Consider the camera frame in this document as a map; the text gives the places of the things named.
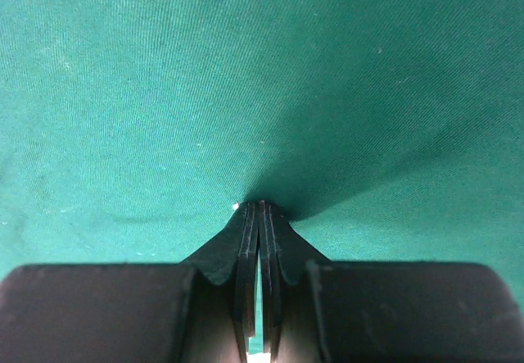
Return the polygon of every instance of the green cloth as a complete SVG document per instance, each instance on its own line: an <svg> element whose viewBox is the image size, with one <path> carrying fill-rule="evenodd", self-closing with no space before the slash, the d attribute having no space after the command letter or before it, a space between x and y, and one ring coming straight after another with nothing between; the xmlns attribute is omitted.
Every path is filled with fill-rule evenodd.
<svg viewBox="0 0 524 363"><path fill-rule="evenodd" d="M522 304L523 7L0 0L0 275L181 261L264 198L332 259L477 261Z"/></svg>

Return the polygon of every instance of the green background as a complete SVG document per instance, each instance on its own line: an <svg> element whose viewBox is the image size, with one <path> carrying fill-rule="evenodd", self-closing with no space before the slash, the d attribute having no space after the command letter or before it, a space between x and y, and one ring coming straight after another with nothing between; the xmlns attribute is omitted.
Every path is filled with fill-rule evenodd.
<svg viewBox="0 0 524 363"><path fill-rule="evenodd" d="M478 261L522 303L523 29L524 0L0 0L0 275L181 261L263 198L332 259Z"/></svg>

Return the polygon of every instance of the green fabric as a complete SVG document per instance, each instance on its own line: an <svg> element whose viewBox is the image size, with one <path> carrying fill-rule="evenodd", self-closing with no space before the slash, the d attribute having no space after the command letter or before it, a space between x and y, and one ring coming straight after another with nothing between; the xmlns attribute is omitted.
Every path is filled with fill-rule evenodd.
<svg viewBox="0 0 524 363"><path fill-rule="evenodd" d="M478 261L523 303L522 7L0 0L0 275L180 261L265 198L333 259Z"/></svg>

